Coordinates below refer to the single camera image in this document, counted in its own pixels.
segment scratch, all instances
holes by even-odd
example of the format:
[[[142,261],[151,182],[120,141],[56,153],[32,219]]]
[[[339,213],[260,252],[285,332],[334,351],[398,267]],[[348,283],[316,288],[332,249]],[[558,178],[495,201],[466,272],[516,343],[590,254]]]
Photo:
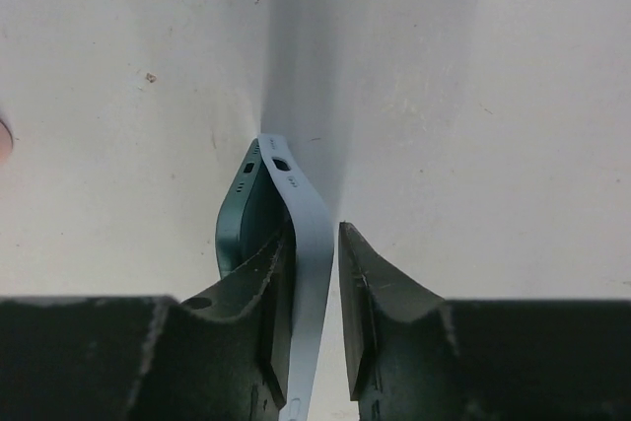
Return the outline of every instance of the scratch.
[[[488,112],[488,113],[490,113],[491,115],[493,115],[493,112],[492,112],[492,111],[490,111],[488,108],[486,108],[486,107],[485,107],[485,106],[483,106],[482,104],[478,104],[478,105],[479,105],[480,107],[482,107],[482,109],[483,109],[485,112]]]
[[[447,341],[454,349],[454,355],[459,357],[460,349],[457,345],[456,328],[454,327],[454,316],[452,315],[452,307],[442,305],[439,308],[439,313],[441,314],[441,319],[443,320],[443,327],[445,328]]]

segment bent smartphone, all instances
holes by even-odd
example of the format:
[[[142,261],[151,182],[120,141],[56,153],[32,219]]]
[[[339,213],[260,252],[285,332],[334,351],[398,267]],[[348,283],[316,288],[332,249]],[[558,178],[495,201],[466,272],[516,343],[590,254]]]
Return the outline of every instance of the bent smartphone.
[[[286,209],[253,140],[221,205],[215,228],[219,275],[225,278],[280,228]]]

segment smartphone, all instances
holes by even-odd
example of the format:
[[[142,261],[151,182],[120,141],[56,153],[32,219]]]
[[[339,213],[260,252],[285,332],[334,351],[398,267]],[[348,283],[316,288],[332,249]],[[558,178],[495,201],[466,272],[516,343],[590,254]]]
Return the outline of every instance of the smartphone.
[[[225,278],[255,255],[287,216],[254,139],[217,216],[215,251],[220,277]]]

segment white surface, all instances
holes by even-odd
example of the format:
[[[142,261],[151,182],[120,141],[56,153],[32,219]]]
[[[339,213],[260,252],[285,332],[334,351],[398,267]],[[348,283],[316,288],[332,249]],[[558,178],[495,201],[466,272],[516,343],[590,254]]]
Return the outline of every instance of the white surface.
[[[0,0],[0,293],[215,281],[262,115],[439,294],[631,296],[631,0],[255,1]],[[336,287],[316,420],[357,417]]]

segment green smartphone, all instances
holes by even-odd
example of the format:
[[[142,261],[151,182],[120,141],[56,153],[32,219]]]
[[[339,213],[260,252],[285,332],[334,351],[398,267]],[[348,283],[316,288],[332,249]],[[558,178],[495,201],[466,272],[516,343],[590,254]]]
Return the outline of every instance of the green smartphone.
[[[257,253],[286,219],[285,204],[254,139],[217,216],[215,251],[225,278]]]

